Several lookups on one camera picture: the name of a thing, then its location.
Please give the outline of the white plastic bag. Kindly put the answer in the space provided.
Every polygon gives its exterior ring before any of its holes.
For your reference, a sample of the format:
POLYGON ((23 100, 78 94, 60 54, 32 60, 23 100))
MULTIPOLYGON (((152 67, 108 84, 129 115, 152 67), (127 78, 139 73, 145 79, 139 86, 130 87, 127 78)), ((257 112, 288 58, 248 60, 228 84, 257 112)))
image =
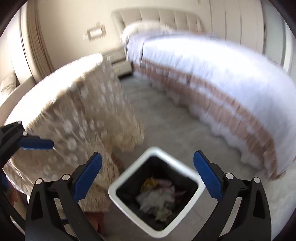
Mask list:
POLYGON ((174 203, 175 187, 151 189, 142 192, 136 197, 137 202, 140 204, 140 210, 148 213, 151 210, 158 210, 165 207, 167 203, 174 203))

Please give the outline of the white black trash bin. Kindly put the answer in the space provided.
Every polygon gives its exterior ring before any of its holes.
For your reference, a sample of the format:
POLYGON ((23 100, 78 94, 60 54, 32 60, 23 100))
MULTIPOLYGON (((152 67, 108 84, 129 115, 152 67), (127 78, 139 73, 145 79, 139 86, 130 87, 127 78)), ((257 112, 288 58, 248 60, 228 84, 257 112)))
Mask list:
POLYGON ((166 237, 198 201, 197 171, 158 147, 148 148, 109 187, 112 202, 153 238, 166 237))

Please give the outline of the beige window seat cushion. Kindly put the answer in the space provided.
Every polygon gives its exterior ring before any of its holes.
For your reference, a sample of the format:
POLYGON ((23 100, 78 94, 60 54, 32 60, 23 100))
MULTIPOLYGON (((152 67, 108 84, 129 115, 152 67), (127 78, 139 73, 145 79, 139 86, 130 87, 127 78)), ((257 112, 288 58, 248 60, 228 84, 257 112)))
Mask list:
POLYGON ((21 100, 21 98, 34 86, 36 85, 36 82, 34 78, 29 78, 24 83, 20 84, 11 94, 10 96, 4 101, 4 103, 1 105, 1 126, 4 125, 6 122, 6 119, 10 115, 11 111, 14 109, 14 107, 17 105, 17 103, 21 100))

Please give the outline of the beige throw pillow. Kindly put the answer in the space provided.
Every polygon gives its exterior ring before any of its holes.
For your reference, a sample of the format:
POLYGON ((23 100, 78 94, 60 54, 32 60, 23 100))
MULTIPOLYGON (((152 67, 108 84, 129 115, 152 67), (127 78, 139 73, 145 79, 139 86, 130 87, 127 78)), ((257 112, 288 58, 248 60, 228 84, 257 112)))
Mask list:
POLYGON ((18 85, 19 81, 16 73, 12 71, 1 82, 1 99, 6 100, 18 85))

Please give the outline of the yellow crumpled wrapper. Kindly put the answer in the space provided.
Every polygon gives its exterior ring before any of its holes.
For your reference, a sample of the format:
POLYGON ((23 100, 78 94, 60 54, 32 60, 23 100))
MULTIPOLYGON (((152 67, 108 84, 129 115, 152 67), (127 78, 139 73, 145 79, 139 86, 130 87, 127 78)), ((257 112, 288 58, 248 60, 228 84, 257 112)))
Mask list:
POLYGON ((144 191, 148 191, 151 189, 156 188, 159 185, 159 180, 154 179, 154 178, 148 178, 147 180, 145 180, 145 182, 143 183, 142 187, 141 187, 141 192, 144 191))

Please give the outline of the bed with lilac cover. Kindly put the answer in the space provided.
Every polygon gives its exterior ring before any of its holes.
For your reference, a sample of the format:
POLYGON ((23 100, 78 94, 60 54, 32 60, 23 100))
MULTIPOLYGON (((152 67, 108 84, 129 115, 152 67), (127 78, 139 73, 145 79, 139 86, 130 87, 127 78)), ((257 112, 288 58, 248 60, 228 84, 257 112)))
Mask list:
POLYGON ((282 176, 295 161, 295 83, 250 49, 186 30, 132 35, 135 75, 208 124, 241 161, 282 176))

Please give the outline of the beige bedside table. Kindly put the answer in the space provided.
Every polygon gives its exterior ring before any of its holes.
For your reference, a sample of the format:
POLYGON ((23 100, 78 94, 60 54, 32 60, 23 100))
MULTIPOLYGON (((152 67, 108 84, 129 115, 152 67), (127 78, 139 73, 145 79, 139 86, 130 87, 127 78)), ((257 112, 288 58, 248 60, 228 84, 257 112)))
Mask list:
POLYGON ((130 75, 132 73, 132 65, 126 59, 126 50, 124 46, 118 46, 101 52, 103 59, 110 62, 114 73, 118 77, 130 75))

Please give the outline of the beige tufted headboard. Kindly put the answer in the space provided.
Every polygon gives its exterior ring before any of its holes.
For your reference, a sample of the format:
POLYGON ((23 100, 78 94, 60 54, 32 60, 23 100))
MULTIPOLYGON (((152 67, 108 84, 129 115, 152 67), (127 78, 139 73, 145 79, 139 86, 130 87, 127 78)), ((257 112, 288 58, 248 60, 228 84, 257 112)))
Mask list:
POLYGON ((204 33, 200 17, 190 11, 156 8, 126 8, 111 12, 114 27, 118 35, 124 28, 136 21, 157 21, 175 30, 187 30, 194 33, 204 33))

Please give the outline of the white wardrobe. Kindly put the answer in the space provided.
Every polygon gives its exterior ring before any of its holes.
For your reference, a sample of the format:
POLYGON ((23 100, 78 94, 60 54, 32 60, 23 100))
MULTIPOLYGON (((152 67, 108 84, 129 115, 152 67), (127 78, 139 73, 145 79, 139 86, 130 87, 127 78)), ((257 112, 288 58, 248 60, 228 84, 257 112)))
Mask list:
POLYGON ((204 31, 259 53, 264 46, 261 1, 196 1, 204 31))

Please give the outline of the white pillow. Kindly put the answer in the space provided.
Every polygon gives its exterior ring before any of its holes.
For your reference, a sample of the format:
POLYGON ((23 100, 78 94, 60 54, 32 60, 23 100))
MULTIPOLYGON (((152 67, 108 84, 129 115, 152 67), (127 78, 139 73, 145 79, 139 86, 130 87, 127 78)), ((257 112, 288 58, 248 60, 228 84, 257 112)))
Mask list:
POLYGON ((163 24, 158 21, 135 21, 124 28, 123 32, 121 33, 120 40, 123 44, 126 44, 132 35, 151 31, 172 32, 174 29, 167 24, 163 24))

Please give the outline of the framed wall switch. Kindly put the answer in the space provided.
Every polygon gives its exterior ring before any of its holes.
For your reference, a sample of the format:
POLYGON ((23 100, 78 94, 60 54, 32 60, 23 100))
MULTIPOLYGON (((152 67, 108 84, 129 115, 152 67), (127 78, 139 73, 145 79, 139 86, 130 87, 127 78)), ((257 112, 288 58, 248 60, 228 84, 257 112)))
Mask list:
POLYGON ((94 41, 106 36, 105 25, 97 23, 96 26, 86 31, 86 36, 89 41, 94 41))

